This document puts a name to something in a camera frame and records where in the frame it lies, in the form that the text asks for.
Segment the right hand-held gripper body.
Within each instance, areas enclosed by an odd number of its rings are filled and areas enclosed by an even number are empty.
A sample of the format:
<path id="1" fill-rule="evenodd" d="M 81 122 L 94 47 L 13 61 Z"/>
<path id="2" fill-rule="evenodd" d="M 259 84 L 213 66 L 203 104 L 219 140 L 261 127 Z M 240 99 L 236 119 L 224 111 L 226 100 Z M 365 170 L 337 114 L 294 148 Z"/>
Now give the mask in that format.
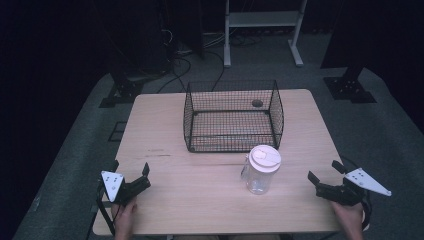
<path id="1" fill-rule="evenodd" d="M 318 197 L 339 203 L 344 206 L 354 206 L 362 202 L 368 191 L 391 196 L 392 192 L 370 176 L 362 168 L 348 171 L 345 167 L 336 167 L 343 175 L 341 185 L 332 186 L 315 178 L 315 190 Z"/>

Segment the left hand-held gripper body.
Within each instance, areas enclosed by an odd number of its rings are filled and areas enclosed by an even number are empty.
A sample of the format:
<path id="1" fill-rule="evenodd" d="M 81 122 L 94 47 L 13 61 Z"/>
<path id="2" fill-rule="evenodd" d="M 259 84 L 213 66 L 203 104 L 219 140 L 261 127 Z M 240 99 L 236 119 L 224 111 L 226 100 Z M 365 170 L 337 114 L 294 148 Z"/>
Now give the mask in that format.
<path id="1" fill-rule="evenodd" d="M 109 201 L 123 206 L 151 186 L 146 175 L 142 175 L 131 183 L 126 183 L 124 175 L 120 173 L 102 171 L 101 177 Z"/>

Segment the clear plastic jar white lid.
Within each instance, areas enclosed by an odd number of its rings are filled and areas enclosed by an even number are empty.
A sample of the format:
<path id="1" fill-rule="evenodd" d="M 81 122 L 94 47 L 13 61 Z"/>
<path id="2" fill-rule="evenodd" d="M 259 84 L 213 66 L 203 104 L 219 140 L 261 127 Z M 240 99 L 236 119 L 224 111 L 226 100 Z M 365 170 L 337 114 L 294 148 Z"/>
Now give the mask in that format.
<path id="1" fill-rule="evenodd" d="M 263 195 L 268 192 L 281 163 L 281 155 L 275 148 L 268 145 L 255 146 L 246 155 L 241 179 L 252 194 Z"/>

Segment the black wire mesh basket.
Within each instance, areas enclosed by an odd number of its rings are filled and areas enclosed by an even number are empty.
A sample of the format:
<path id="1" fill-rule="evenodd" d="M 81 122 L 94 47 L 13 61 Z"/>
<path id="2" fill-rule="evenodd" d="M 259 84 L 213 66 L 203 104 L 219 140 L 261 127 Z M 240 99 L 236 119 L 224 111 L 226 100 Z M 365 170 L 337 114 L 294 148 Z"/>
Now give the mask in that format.
<path id="1" fill-rule="evenodd" d="M 253 107 L 255 99 L 263 106 Z M 239 153 L 257 145 L 278 148 L 283 130 L 283 104 L 274 80 L 190 82 L 187 86 L 183 136 L 190 152 Z"/>

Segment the person's right hand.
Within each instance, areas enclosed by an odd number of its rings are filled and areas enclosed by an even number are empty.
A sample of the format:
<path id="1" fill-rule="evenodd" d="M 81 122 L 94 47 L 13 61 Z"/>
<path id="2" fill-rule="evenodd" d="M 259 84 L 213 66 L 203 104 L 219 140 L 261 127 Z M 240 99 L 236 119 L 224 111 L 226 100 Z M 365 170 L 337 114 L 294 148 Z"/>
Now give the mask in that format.
<path id="1" fill-rule="evenodd" d="M 360 203 L 353 206 L 344 206 L 333 201 L 330 204 L 344 231 L 346 239 L 364 240 L 362 230 L 363 206 Z"/>

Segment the person's left hand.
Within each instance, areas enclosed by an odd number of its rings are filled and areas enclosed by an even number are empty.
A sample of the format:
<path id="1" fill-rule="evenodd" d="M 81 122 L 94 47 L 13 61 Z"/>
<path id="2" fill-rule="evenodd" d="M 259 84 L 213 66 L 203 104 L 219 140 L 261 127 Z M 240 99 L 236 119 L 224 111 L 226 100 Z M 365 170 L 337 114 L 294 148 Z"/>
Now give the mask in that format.
<path id="1" fill-rule="evenodd" d="M 134 197 L 126 206 L 113 204 L 111 214 L 114 217 L 114 240 L 130 240 L 133 236 L 133 225 L 137 211 L 137 198 Z"/>

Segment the black stand base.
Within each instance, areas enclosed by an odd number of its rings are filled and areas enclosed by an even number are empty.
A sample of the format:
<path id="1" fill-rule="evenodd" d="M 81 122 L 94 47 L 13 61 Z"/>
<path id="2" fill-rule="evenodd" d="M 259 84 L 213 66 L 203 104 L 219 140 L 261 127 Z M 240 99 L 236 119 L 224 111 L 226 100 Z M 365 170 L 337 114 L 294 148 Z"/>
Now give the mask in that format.
<path id="1" fill-rule="evenodd" d="M 335 100 L 349 100 L 351 103 L 375 103 L 373 95 L 364 89 L 358 78 L 363 68 L 348 67 L 340 77 L 325 77 L 324 82 Z"/>
<path id="2" fill-rule="evenodd" d="M 123 83 L 114 83 L 108 96 L 103 98 L 100 108 L 113 108 L 117 104 L 132 104 L 141 94 L 144 83 L 142 81 L 126 80 Z"/>

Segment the black rectangular frame on floor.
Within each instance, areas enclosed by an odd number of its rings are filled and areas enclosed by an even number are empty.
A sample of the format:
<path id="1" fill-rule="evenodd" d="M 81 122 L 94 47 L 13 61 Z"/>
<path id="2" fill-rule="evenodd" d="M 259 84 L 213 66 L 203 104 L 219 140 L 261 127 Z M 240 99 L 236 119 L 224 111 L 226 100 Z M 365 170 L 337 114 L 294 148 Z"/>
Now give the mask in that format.
<path id="1" fill-rule="evenodd" d="M 126 121 L 117 121 L 114 125 L 112 132 L 109 135 L 109 142 L 120 142 L 125 132 L 127 122 Z"/>

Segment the white metal desk frame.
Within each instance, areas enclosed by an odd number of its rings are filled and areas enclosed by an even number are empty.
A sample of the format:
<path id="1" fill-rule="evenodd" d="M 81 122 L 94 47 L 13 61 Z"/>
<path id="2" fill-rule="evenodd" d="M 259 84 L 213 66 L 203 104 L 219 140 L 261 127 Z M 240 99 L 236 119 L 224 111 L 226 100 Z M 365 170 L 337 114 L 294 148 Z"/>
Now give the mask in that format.
<path id="1" fill-rule="evenodd" d="M 288 45 L 297 67 L 302 67 L 304 62 L 297 48 L 303 18 L 308 0 L 301 0 L 297 11 L 273 11 L 273 12 L 231 12 L 230 0 L 226 0 L 225 24 L 224 24 L 224 47 L 223 66 L 231 66 L 230 30 L 235 28 L 253 27 L 293 27 L 294 33 L 288 40 Z"/>

